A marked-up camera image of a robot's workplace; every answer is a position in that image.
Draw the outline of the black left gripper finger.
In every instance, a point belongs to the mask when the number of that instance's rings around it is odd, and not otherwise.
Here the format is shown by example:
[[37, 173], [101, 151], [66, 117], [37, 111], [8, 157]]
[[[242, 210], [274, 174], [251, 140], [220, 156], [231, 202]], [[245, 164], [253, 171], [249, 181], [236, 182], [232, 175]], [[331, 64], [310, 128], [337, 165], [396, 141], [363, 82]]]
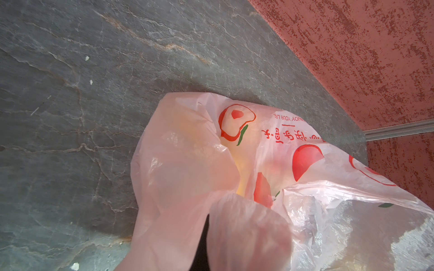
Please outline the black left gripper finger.
[[189, 271], [210, 271], [208, 252], [207, 252], [207, 236], [209, 231], [209, 217], [207, 215], [206, 221], [201, 233], [201, 238]]

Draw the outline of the pink plastic bag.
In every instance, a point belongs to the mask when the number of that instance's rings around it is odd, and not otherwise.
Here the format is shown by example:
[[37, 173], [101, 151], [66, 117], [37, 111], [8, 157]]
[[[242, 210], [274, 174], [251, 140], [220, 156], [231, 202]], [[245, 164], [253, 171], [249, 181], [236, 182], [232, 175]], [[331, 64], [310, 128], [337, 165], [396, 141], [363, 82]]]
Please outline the pink plastic bag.
[[139, 205], [120, 271], [431, 271], [434, 212], [299, 116], [169, 93], [131, 161]]

